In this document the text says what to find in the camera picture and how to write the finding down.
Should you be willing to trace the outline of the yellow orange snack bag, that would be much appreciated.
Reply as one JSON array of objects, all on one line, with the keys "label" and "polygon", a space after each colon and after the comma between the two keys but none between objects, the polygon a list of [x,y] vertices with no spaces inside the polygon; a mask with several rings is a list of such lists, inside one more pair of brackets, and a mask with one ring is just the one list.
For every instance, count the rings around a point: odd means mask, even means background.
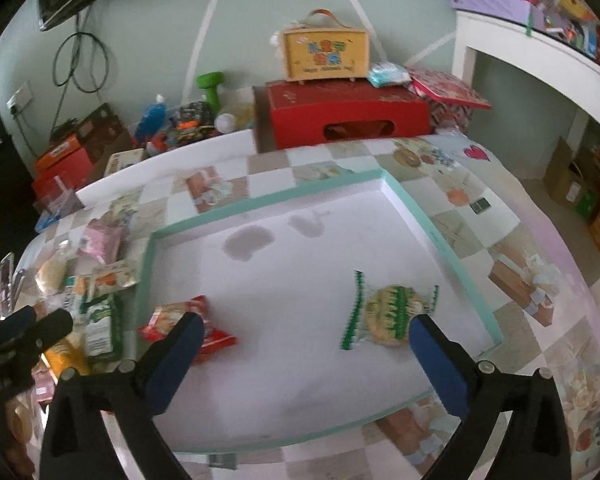
[{"label": "yellow orange snack bag", "polygon": [[45,363],[53,376],[58,379],[67,368],[74,368],[82,376],[90,374],[86,357],[81,348],[76,348],[67,338],[62,338],[44,353]]}]

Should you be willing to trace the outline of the clear bag bread bun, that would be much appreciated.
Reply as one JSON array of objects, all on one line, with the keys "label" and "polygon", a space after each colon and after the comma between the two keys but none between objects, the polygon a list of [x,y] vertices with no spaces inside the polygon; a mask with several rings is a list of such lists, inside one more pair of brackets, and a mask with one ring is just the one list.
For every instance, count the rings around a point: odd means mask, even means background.
[{"label": "clear bag bread bun", "polygon": [[53,296],[65,283],[69,257],[63,250],[53,252],[35,273],[34,281],[42,296]]}]

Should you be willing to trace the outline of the green white milk snack pack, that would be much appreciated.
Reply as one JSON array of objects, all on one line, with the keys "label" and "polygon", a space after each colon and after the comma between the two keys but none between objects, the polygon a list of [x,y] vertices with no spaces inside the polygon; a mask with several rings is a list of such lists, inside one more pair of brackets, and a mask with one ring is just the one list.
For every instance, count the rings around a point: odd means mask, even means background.
[{"label": "green white milk snack pack", "polygon": [[115,294],[100,296],[80,310],[85,355],[90,363],[117,361],[123,351],[122,305]]}]

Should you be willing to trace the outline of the white orange cookie packet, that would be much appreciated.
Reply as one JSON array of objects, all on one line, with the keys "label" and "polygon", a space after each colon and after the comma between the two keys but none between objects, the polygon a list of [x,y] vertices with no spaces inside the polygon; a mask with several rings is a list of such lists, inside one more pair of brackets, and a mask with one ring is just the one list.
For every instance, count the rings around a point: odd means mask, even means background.
[{"label": "white orange cookie packet", "polygon": [[101,266],[91,274],[88,294],[91,298],[98,298],[114,292],[121,292],[136,284],[137,276],[134,266],[126,260],[119,260]]}]

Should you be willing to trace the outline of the pink barcode snack pack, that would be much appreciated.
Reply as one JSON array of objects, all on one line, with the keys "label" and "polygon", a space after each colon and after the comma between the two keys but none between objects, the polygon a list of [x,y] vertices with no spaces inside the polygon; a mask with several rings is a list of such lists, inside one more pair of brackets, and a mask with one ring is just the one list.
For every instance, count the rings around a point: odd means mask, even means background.
[{"label": "pink barcode snack pack", "polygon": [[110,226],[100,219],[92,219],[79,240],[78,252],[100,264],[114,263],[118,258],[122,236],[121,226]]}]

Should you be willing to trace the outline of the green round cracker packet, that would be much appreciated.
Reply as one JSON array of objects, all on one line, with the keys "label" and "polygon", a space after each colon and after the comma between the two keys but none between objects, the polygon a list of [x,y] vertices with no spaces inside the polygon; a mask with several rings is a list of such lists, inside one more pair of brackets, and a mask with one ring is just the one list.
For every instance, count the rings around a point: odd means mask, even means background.
[{"label": "green round cracker packet", "polygon": [[386,347],[402,346],[408,343],[412,319],[436,312],[439,285],[432,286],[428,294],[397,284],[371,289],[359,270],[354,272],[354,282],[354,303],[340,339],[341,350],[352,350],[363,340]]}]

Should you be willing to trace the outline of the green white korean snack bag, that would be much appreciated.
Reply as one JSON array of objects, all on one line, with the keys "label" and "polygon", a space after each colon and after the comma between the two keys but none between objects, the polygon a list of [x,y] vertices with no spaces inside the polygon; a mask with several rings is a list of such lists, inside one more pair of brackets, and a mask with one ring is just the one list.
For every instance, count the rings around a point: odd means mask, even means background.
[{"label": "green white korean snack bag", "polygon": [[73,318],[81,316],[82,306],[90,296],[91,281],[89,275],[71,275],[66,279],[65,289],[62,292],[62,307]]}]

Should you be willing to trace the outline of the smartphone on stand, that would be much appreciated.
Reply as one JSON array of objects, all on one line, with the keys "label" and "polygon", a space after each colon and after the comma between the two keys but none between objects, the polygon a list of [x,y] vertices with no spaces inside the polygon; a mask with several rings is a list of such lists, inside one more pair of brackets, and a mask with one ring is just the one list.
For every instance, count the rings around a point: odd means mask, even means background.
[{"label": "smartphone on stand", "polygon": [[14,259],[15,255],[9,252],[0,263],[0,305],[1,318],[7,318],[12,314],[14,298],[12,298],[12,289],[14,288]]}]

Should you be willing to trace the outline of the white foam board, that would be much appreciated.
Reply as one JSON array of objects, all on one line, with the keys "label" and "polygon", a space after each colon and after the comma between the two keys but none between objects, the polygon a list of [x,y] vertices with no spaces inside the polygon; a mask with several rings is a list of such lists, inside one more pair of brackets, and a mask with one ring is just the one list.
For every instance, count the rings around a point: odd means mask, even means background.
[{"label": "white foam board", "polygon": [[255,154],[257,141],[253,130],[240,130],[145,159],[84,186],[76,192],[76,196],[85,207],[91,207],[105,198],[118,196],[153,180],[176,174],[191,174],[217,162]]}]

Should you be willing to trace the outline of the orange flat box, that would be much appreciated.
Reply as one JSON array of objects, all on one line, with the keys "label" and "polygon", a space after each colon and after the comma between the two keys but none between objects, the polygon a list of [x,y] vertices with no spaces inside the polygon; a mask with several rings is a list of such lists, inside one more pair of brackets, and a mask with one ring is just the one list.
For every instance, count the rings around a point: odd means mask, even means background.
[{"label": "orange flat box", "polygon": [[81,143],[79,138],[75,134],[70,134],[70,136],[67,136],[41,155],[34,162],[34,169],[38,174],[42,174],[42,172],[49,170],[51,166],[54,166],[80,148]]}]

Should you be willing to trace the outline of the blue liquid plastic bottle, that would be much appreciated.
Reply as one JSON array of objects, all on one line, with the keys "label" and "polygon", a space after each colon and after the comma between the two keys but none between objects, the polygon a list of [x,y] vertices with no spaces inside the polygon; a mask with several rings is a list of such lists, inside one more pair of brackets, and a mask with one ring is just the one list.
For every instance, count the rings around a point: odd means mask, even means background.
[{"label": "blue liquid plastic bottle", "polygon": [[150,104],[140,118],[134,134],[133,140],[136,145],[144,145],[159,132],[166,122],[166,102],[161,94],[157,94],[155,102]]}]

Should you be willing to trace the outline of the round clear lidded jar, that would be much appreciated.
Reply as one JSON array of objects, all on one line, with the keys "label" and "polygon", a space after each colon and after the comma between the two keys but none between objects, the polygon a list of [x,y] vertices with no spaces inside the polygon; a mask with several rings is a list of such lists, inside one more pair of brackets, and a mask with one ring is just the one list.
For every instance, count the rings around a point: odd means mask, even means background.
[{"label": "round clear lidded jar", "polygon": [[232,133],[237,130],[237,119],[234,114],[219,114],[215,118],[214,128],[219,134]]}]

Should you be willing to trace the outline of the large red gift box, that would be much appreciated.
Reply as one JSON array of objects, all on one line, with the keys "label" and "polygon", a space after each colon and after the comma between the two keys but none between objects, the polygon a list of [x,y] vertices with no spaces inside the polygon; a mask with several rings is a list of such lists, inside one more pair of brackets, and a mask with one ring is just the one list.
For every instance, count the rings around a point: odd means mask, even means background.
[{"label": "large red gift box", "polygon": [[261,153],[349,140],[411,138],[431,132],[426,101],[403,87],[368,81],[271,81],[256,94]]}]

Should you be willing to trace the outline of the blue wet wipes pack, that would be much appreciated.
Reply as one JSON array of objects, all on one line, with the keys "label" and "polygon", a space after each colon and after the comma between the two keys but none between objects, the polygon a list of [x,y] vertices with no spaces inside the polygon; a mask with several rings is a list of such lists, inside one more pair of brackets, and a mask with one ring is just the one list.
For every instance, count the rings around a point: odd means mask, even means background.
[{"label": "blue wet wipes pack", "polygon": [[407,86],[411,82],[411,75],[403,66],[380,62],[370,66],[367,80],[374,88]]}]

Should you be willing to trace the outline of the yellow children's day carry box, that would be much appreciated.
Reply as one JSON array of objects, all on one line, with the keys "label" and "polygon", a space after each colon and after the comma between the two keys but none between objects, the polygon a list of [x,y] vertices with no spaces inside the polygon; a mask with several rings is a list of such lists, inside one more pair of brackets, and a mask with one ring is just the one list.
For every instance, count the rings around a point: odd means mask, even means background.
[{"label": "yellow children's day carry box", "polygon": [[271,38],[284,78],[304,84],[325,79],[365,78],[370,69],[370,34],[343,24],[327,9],[314,9]]}]

